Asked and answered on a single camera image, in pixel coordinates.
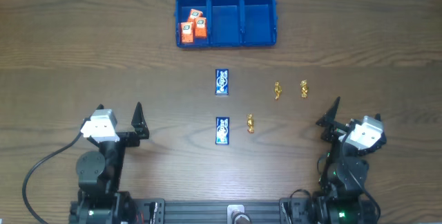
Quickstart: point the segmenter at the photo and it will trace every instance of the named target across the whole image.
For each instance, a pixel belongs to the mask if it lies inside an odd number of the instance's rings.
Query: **wooden tabletop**
[[[121,190],[166,200],[277,200],[319,190],[330,144],[315,121],[380,113],[387,144],[365,157],[382,223],[442,221],[442,0],[278,0],[272,48],[182,50],[175,0],[0,0],[0,218],[36,223],[21,185],[98,104],[130,130],[138,101],[151,138],[126,150]],[[230,96],[215,97],[215,68]],[[283,92],[274,100],[273,85]],[[300,96],[308,80],[308,99]],[[247,132],[247,114],[255,118]],[[215,117],[231,144],[215,145]],[[81,139],[31,177],[49,223],[76,200]]]

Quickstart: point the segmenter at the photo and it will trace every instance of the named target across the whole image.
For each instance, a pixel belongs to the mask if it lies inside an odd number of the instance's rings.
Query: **divided container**
[[[207,38],[181,42],[180,23],[191,9],[207,18]],[[180,48],[271,46],[278,36],[275,0],[176,0],[176,41]]]

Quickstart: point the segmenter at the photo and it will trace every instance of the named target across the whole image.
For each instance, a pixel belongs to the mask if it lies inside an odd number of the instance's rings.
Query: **blue wrapper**
[[[229,95],[229,69],[218,68],[216,73],[215,95]]]
[[[229,117],[216,117],[216,139],[215,144],[229,144],[230,131]]]

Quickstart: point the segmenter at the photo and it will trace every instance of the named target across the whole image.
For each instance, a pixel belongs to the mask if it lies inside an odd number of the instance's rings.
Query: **gold candy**
[[[278,100],[278,99],[279,99],[281,93],[282,93],[282,88],[281,88],[281,86],[279,85],[279,81],[276,81],[276,82],[275,82],[275,94],[276,94],[275,100]]]
[[[307,80],[301,82],[301,97],[307,98],[307,93],[309,92],[309,87],[307,86]]]
[[[251,113],[247,115],[247,125],[249,126],[247,131],[249,133],[254,133],[255,128],[253,126],[255,125],[255,121],[253,120],[253,115]]]

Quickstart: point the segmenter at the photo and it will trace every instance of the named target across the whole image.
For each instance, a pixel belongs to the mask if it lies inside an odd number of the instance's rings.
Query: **orange candy package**
[[[195,19],[195,37],[207,38],[207,20],[205,17]]]
[[[189,17],[187,18],[188,22],[194,22],[195,18],[202,17],[202,11],[191,9],[191,13],[189,14]]]
[[[193,22],[181,23],[181,42],[183,44],[193,43]]]

